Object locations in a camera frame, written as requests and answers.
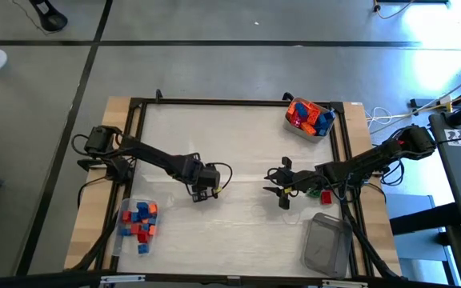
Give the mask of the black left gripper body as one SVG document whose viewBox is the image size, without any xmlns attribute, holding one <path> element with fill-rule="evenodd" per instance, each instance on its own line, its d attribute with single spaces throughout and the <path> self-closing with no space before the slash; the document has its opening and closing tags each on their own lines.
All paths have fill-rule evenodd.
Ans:
<svg viewBox="0 0 461 288">
<path fill-rule="evenodd" d="M 190 154 L 184 154 L 183 158 L 185 160 L 183 174 L 186 189 L 189 192 L 203 192 L 206 191 L 206 187 L 202 184 L 198 184 L 198 177 L 200 171 L 203 167 L 200 153 L 194 152 Z"/>
</svg>

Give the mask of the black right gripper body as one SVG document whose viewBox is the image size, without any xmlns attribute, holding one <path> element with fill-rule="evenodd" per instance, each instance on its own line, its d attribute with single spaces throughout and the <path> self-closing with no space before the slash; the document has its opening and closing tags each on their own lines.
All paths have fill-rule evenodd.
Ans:
<svg viewBox="0 0 461 288">
<path fill-rule="evenodd" d="M 315 172 L 310 170 L 300 170 L 294 172 L 292 168 L 292 161 L 288 157 L 282 157 L 282 167 L 287 176 L 284 182 L 279 182 L 283 189 L 283 196 L 279 197 L 279 207 L 284 210 L 290 209 L 290 198 L 296 197 L 300 192 L 306 193 L 313 187 L 315 181 Z M 292 191 L 289 194 L 284 193 L 284 189 L 290 187 Z"/>
</svg>

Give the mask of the clear plastic bin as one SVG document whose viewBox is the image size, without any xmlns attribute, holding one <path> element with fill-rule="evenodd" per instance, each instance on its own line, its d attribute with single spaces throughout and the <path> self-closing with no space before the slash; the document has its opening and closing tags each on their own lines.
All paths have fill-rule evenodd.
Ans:
<svg viewBox="0 0 461 288">
<path fill-rule="evenodd" d="M 310 101 L 308 101 L 306 99 L 303 99 L 303 98 L 294 98 L 293 101 L 301 102 L 307 108 L 307 110 L 309 110 L 310 108 L 319 108 L 321 110 L 321 114 L 319 115 L 318 121 L 313 125 L 314 128 L 316 126 L 318 126 L 318 125 L 325 125 L 325 124 L 322 124 L 321 121 L 320 121 L 320 116 L 322 114 L 324 114 L 324 113 L 326 113 L 328 111 L 331 111 L 331 110 L 333 110 L 335 112 L 335 110 L 333 108 L 327 109 L 327 108 L 325 108 L 323 106 L 320 106 L 320 105 L 318 105 L 318 104 L 316 104 L 314 102 L 310 102 Z M 317 135 L 309 135 L 306 132 L 304 132 L 300 127 L 297 128 L 297 127 L 292 126 L 291 123 L 290 123 L 291 117 L 288 117 L 286 115 L 286 113 L 285 113 L 284 120 L 283 120 L 283 128 L 285 130 L 291 132 L 292 134 L 298 135 L 299 137 L 304 138 L 307 141 L 313 142 L 313 143 L 316 143 L 316 142 L 319 142 L 320 140 L 323 140 L 331 132 L 331 129 L 333 128 L 333 125 L 334 125 L 334 122 L 333 122 L 330 125 L 330 129 L 329 129 L 327 135 L 324 136 L 324 137 L 317 136 Z M 306 118 L 300 117 L 300 118 L 303 120 L 303 122 L 307 122 L 307 117 Z"/>
<path fill-rule="evenodd" d="M 149 218 L 142 219 L 141 218 L 141 213 L 142 211 L 139 211 L 137 208 L 137 203 L 138 202 L 147 202 L 148 205 L 150 204 L 156 204 L 158 207 L 158 213 L 157 214 L 150 214 L 150 217 L 156 217 L 157 218 L 157 223 L 155 225 L 150 225 L 149 224 Z M 141 221 L 140 222 L 128 222 L 124 223 L 122 221 L 122 213 L 124 211 L 130 211 L 131 213 L 135 212 L 138 213 Z M 149 230 L 149 226 L 156 226 L 156 233 L 154 236 L 149 235 L 149 241 L 147 245 L 149 246 L 149 252 L 147 254 L 139 254 L 138 253 L 138 245 L 142 244 L 138 242 L 137 239 L 137 234 L 131 234 L 130 236 L 122 236 L 120 234 L 120 230 L 127 228 L 130 229 L 132 224 L 141 224 L 142 229 L 140 231 L 147 231 Z M 133 257 L 145 257 L 147 255 L 150 255 L 154 252 L 154 249 L 158 246 L 159 243 L 159 224 L 160 224 L 160 212 L 159 212 L 159 205 L 156 201 L 150 200 L 150 199 L 138 199 L 138 198 L 126 198 L 122 201 L 119 210 L 118 210 L 118 216 L 117 220 L 115 222 L 115 228 L 114 228 L 114 241 L 113 241 L 113 252 L 112 254 L 114 256 L 133 256 Z"/>
<path fill-rule="evenodd" d="M 317 213 L 307 227 L 302 263 L 310 270 L 332 278 L 347 275 L 352 228 L 347 221 Z"/>
</svg>

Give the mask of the black desk leg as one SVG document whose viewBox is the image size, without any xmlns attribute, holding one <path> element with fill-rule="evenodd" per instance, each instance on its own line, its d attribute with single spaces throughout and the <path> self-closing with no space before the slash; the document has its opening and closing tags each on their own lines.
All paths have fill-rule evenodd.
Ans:
<svg viewBox="0 0 461 288">
<path fill-rule="evenodd" d="M 393 235 L 409 234 L 445 226 L 460 226 L 461 215 L 456 203 L 437 206 L 390 220 Z"/>
</svg>

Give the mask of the black chair base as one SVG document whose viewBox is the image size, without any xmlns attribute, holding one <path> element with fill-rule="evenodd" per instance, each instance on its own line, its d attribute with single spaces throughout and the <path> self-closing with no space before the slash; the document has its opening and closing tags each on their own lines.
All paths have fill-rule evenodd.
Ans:
<svg viewBox="0 0 461 288">
<path fill-rule="evenodd" d="M 67 17 L 59 12 L 50 0 L 29 0 L 38 15 L 38 19 L 47 32 L 59 32 L 66 27 Z"/>
</svg>

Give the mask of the black aluminium table frame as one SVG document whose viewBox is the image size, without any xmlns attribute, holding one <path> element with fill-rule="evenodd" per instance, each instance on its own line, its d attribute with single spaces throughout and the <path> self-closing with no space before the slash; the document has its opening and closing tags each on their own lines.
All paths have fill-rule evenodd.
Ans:
<svg viewBox="0 0 461 288">
<path fill-rule="evenodd" d="M 149 104 L 159 105 L 196 105 L 196 106 L 245 106 L 245 107 L 282 107 L 288 106 L 284 100 L 233 100 L 233 99 L 203 99 L 203 98 L 124 98 L 110 97 L 106 104 L 102 123 L 117 126 L 135 136 L 142 134 L 145 123 L 146 107 Z M 321 106 L 330 106 L 337 110 L 339 120 L 337 128 L 331 132 L 332 151 L 335 159 L 351 158 L 366 149 L 371 148 L 371 137 L 367 133 L 366 116 L 361 102 L 320 102 Z M 112 184 L 108 190 L 106 213 L 102 228 L 106 229 L 112 223 L 111 217 L 116 206 L 124 198 L 130 196 L 132 181 L 125 182 L 122 187 Z M 353 276 L 375 277 L 378 270 L 373 267 L 371 256 L 354 238 L 351 243 L 350 259 Z"/>
</svg>

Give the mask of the silver metal bracket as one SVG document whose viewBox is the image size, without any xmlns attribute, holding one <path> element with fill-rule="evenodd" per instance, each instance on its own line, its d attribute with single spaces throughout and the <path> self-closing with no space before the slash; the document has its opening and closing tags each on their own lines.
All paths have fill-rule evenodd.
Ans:
<svg viewBox="0 0 461 288">
<path fill-rule="evenodd" d="M 353 282 L 334 279 L 323 279 L 322 287 L 326 288 L 369 288 L 366 282 Z"/>
<path fill-rule="evenodd" d="M 117 284 L 126 282 L 145 282 L 145 274 L 105 275 L 100 278 L 101 284 Z"/>
</svg>

